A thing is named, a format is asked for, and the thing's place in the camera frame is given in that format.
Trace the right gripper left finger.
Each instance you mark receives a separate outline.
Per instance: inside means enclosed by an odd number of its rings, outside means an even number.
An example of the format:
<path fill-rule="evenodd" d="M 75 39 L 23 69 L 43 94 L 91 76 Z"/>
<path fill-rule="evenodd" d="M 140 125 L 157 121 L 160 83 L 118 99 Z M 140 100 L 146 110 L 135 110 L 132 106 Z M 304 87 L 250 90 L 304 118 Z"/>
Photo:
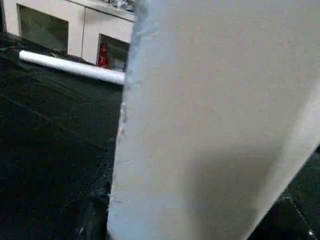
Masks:
<path fill-rule="evenodd" d="M 115 140 L 109 139 L 88 191 L 61 213 L 63 240 L 110 240 L 108 213 L 114 169 Z"/>

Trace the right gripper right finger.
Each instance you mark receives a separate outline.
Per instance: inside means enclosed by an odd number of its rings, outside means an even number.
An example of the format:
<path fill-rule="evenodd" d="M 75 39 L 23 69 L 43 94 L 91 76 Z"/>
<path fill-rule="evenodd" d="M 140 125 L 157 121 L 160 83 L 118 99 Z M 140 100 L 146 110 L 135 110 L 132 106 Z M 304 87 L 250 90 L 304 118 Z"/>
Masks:
<path fill-rule="evenodd" d="M 291 197 L 278 199 L 250 235 L 252 240 L 318 240 L 320 235 Z"/>

